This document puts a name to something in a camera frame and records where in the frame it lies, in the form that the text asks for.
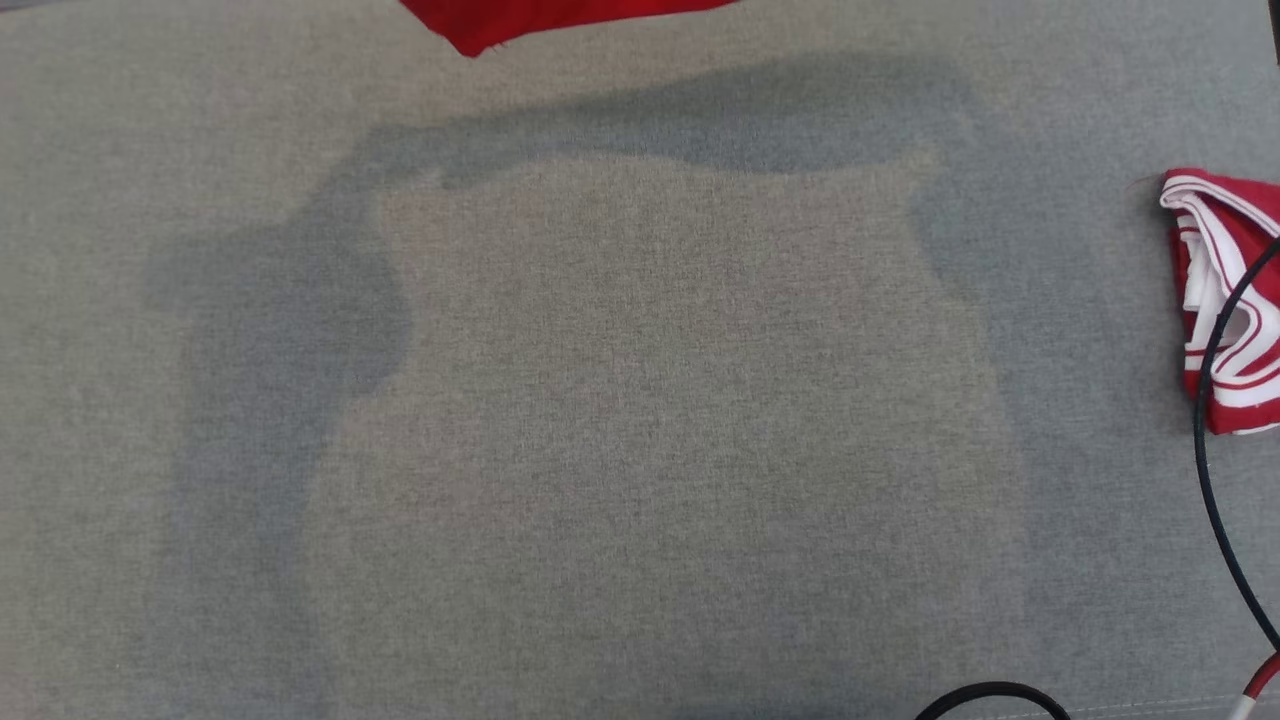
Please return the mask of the red Bulls basketball jersey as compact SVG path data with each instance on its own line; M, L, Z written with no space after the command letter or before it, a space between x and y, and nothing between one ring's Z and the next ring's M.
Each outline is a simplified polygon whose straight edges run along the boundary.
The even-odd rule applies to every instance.
M1158 205L1174 219L1183 383L1196 396L1219 313L1249 266L1280 240L1280 184L1175 168L1165 177ZM1204 424L1216 436L1280 427L1280 252L1231 311L1211 366Z

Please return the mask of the small red jersey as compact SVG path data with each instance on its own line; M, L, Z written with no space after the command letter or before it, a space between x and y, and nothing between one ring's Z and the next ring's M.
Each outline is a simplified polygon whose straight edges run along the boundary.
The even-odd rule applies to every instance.
M417 20L466 58L527 35L712 12L737 0L399 0Z

